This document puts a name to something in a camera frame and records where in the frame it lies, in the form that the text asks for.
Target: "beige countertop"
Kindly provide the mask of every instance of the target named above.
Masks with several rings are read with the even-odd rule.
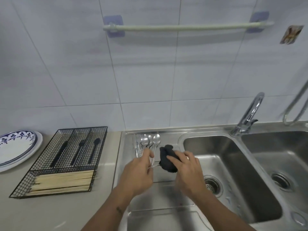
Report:
[[[112,189],[121,132],[108,132],[91,192],[9,198],[52,136],[43,136],[40,149],[15,168],[0,173],[0,230],[78,231],[105,202]]]

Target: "blue plate rim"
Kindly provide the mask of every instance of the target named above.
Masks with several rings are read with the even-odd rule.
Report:
[[[2,137],[4,137],[4,136],[7,136],[7,135],[10,135],[10,134],[12,134],[12,133],[21,132],[21,131],[28,131],[28,132],[31,132],[31,133],[34,134],[35,139],[34,139],[34,141],[33,141],[33,144],[31,145],[31,147],[29,147],[29,148],[28,148],[25,152],[23,152],[21,155],[15,157],[14,159],[10,159],[9,161],[0,163],[0,167],[5,166],[5,165],[7,165],[7,164],[10,164],[10,163],[16,161],[17,159],[23,157],[25,154],[27,154],[27,153],[36,145],[36,142],[37,142],[37,139],[38,139],[36,133],[35,133],[34,131],[31,131],[31,130],[28,130],[28,129],[22,129],[22,130],[18,130],[18,131],[12,131],[12,132],[6,133],[6,134],[4,134],[4,135],[1,135],[0,138],[2,138]]]

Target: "tiled wall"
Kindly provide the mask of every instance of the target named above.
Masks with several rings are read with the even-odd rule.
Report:
[[[259,91],[256,118],[281,121],[308,79],[308,26],[294,44],[279,42],[289,25],[308,22],[307,10],[308,0],[0,0],[0,134],[234,124]],[[102,15],[127,25],[224,24],[255,11],[275,25],[123,38],[102,30]]]

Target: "chrome faucet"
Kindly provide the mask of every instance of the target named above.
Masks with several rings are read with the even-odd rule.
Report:
[[[230,131],[230,135],[232,137],[241,136],[242,134],[249,133],[252,124],[258,121],[257,119],[253,119],[253,117],[256,114],[258,108],[260,107],[264,96],[264,92],[259,92],[258,95],[256,95],[256,97],[246,110],[244,116],[241,118],[240,122],[233,130]]]

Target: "flexible hose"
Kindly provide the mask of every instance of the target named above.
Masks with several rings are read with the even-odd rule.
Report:
[[[293,125],[294,123],[298,122],[302,115],[305,113],[307,107],[308,107],[308,98],[304,104],[304,106],[302,107],[301,111],[299,112],[299,114],[296,116],[296,118],[291,121],[291,122],[287,122],[287,117],[288,117],[288,114],[289,112],[293,109],[294,105],[300,100],[300,98],[303,96],[303,94],[306,92],[308,88],[308,80],[307,82],[304,84],[304,86],[302,87],[302,89],[299,91],[299,93],[296,95],[296,97],[294,98],[294,100],[290,103],[290,105],[287,107],[284,115],[283,115],[283,124],[286,125],[286,126],[291,126]]]

